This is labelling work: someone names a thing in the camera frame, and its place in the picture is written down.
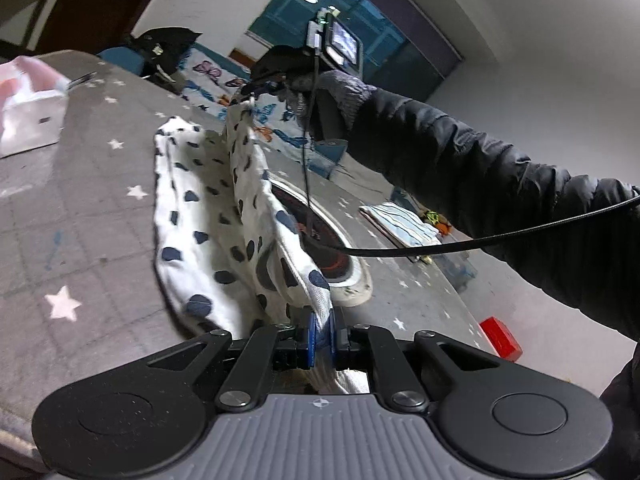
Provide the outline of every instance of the white fabric with black spots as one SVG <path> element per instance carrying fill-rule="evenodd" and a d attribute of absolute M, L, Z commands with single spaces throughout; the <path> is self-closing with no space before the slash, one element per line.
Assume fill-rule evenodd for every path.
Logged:
<path fill-rule="evenodd" d="M 234 338 L 309 305 L 318 324 L 311 382 L 322 393 L 366 392 L 363 373 L 332 369 L 329 285 L 271 192 L 253 126 L 245 102 L 228 108 L 220 136 L 175 117 L 158 130 L 156 267 L 167 297 L 196 332 L 213 323 Z"/>

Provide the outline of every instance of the tissue box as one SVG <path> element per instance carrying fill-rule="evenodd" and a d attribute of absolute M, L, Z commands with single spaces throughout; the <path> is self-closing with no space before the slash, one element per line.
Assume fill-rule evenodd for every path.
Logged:
<path fill-rule="evenodd" d="M 69 82 L 34 57 L 0 65 L 0 157 L 60 140 Z"/>

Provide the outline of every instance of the blue chair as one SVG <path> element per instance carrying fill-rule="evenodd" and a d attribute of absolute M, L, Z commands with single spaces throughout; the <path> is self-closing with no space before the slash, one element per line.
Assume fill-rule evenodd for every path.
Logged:
<path fill-rule="evenodd" d="M 126 46 L 107 48 L 100 52 L 98 57 L 135 75 L 140 75 L 145 65 L 145 59 Z"/>

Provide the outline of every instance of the brown door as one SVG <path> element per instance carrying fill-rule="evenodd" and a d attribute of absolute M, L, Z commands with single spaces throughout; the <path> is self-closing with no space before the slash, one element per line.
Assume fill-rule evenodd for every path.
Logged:
<path fill-rule="evenodd" d="M 72 48 L 97 54 L 117 46 L 149 1 L 57 0 L 36 50 L 45 53 Z"/>

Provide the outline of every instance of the device screen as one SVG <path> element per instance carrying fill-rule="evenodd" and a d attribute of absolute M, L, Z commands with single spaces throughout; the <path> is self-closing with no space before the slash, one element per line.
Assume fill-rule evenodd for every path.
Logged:
<path fill-rule="evenodd" d="M 358 42 L 338 22 L 334 22 L 331 43 L 351 61 L 351 64 L 358 63 Z"/>

